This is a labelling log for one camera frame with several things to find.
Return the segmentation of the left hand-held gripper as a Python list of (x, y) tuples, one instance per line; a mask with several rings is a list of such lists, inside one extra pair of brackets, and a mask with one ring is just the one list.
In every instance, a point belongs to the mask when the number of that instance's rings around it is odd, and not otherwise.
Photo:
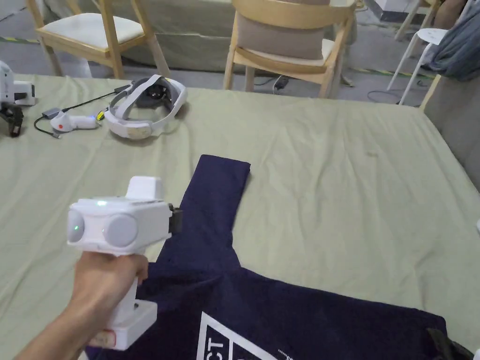
[[(165, 202), (160, 178), (134, 176), (125, 196), (79, 199), (69, 207), (67, 243), (82, 251), (142, 255), (148, 246), (181, 232), (181, 209)], [(157, 320), (155, 302), (136, 298), (138, 282), (115, 308), (89, 347), (128, 349)]]

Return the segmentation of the person's left hand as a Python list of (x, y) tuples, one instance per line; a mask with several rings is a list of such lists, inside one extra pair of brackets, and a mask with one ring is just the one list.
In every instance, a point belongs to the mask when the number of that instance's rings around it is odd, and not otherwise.
[(75, 265), (67, 311), (85, 327), (89, 337), (106, 328), (134, 281), (142, 282), (148, 277), (148, 264), (144, 255), (82, 253)]

